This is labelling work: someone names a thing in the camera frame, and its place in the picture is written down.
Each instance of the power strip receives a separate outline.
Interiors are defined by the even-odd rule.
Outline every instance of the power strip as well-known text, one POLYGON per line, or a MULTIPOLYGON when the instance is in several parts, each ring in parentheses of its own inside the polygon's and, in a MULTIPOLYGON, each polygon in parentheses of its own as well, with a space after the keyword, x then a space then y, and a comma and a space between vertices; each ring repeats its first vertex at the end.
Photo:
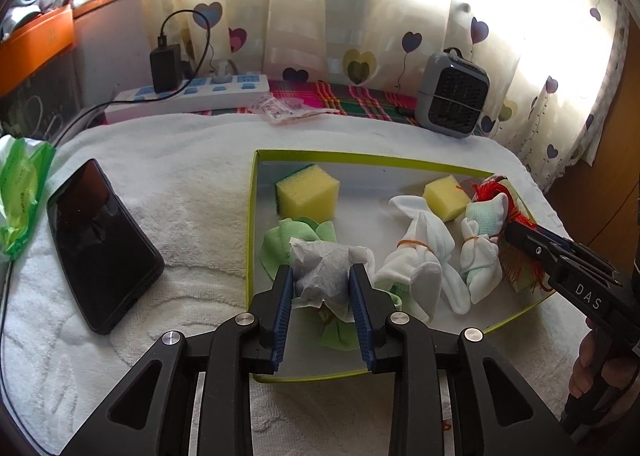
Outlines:
MULTIPOLYGON (((199 77, 179 95, 164 101, 147 104, 113 104, 104 111, 109 124, 152 115, 193 113, 251 106, 262 95, 269 93, 266 75, 234 75, 231 82, 217 84, 210 77, 199 77)), ((155 93, 153 86, 124 91, 118 100, 154 101, 170 95, 155 93)))

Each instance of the curtain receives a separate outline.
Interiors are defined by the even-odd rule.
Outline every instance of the curtain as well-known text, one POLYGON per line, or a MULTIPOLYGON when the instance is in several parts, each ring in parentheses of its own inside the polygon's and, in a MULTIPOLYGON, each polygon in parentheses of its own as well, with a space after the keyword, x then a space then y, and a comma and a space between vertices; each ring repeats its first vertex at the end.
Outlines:
POLYGON ((415 96, 430 55, 454 47, 490 90, 476 134, 515 153, 548 189, 593 160, 620 81, 628 13, 618 0, 142 0, 150 43, 164 18, 183 59, 241 72, 415 96))

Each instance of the small packet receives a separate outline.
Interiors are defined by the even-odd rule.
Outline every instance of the small packet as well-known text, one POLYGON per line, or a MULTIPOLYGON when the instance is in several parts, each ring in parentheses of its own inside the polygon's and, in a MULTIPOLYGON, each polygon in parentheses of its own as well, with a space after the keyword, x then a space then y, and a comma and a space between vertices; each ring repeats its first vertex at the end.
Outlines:
POLYGON ((294 119, 302 119, 322 113, 339 113, 340 110, 332 108, 312 108, 307 106, 302 99, 287 97, 276 99, 271 93, 262 95, 249 109, 262 115, 272 124, 280 124, 294 119))
POLYGON ((0 139, 0 259, 16 259, 29 241, 55 152, 47 142, 0 139))

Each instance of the green plastic bag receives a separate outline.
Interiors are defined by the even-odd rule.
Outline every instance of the green plastic bag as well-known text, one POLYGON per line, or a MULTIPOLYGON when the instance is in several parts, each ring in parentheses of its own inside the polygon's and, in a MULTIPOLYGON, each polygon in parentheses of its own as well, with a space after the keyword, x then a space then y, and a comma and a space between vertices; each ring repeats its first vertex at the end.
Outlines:
POLYGON ((32 139, 0 139, 0 248, 16 259, 36 224, 42 189, 56 150, 32 139))

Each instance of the phone screen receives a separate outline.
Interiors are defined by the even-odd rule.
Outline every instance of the phone screen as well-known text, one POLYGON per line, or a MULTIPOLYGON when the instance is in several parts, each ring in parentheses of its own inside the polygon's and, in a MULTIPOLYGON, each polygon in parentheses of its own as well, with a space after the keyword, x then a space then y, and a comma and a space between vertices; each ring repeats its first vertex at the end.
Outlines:
POLYGON ((159 253, 95 160, 85 163, 50 198, 47 213, 66 279, 89 326, 99 332, 130 294, 158 271, 159 253))

